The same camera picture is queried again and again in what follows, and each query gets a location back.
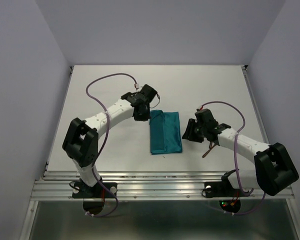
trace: metal frame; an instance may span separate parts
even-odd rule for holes
[[[244,66],[241,68],[263,140],[268,143],[269,140],[251,89],[247,70]],[[222,171],[100,172],[100,175],[104,182],[118,183],[117,196],[120,201],[195,201],[211,200],[201,194],[204,182],[220,181],[224,173]],[[78,180],[79,176],[75,171],[46,171],[42,179],[34,183],[20,240],[28,240],[30,237],[39,201],[82,201],[82,199],[72,198],[72,189],[69,187],[69,182]],[[262,190],[255,190],[246,199],[261,199],[262,195]],[[267,196],[266,198],[286,199],[297,237],[300,239],[300,212],[292,188],[288,187],[276,196]],[[85,201],[96,200],[100,199],[85,199]]]
[[[119,201],[176,201],[176,200],[212,200],[202,196],[204,183],[220,181],[225,172],[100,172],[103,181],[116,182]],[[32,201],[82,201],[72,198],[72,189],[69,181],[79,180],[77,176],[53,177],[55,179],[36,181],[31,195]],[[247,199],[261,199],[263,191],[255,189]],[[276,196],[267,196],[267,199],[294,198],[290,187]],[[226,200],[215,197],[213,200]]]
[[[23,222],[20,240],[28,240],[30,238],[31,229],[35,221],[36,212],[38,208],[38,201],[30,200],[28,209],[26,211],[25,219]]]

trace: black motor joint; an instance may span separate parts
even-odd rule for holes
[[[144,85],[140,91],[127,92],[121,99],[127,100],[134,107],[133,118],[135,121],[148,121],[150,119],[150,103],[158,94],[149,85]]]
[[[223,130],[231,128],[225,123],[219,124],[207,108],[198,109],[194,115],[196,119],[189,119],[182,139],[202,143],[206,138],[209,142],[219,145],[218,135]]]

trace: folded teal towel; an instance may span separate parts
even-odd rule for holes
[[[150,152],[152,155],[182,153],[178,112],[150,112]]]

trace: black bracket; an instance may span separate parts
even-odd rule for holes
[[[118,184],[116,182],[103,182],[102,183],[107,189],[110,189],[111,187],[115,187],[117,189]],[[74,182],[73,186],[76,189],[79,189],[78,193],[72,192],[72,198],[73,199],[101,199],[102,198],[102,192],[103,188],[96,184],[93,187],[90,187],[86,185],[83,181],[76,181]],[[113,199],[114,196],[107,191],[104,193],[104,197],[106,199]]]
[[[230,198],[239,194],[239,197],[244,197],[243,193],[239,189],[234,189],[228,180],[228,177],[236,170],[226,172],[221,181],[207,181],[204,183],[204,189],[202,190],[202,196],[205,198]]]

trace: screw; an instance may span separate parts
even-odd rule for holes
[[[115,186],[110,187],[110,192],[112,192],[113,194],[115,194],[117,192],[117,189]]]

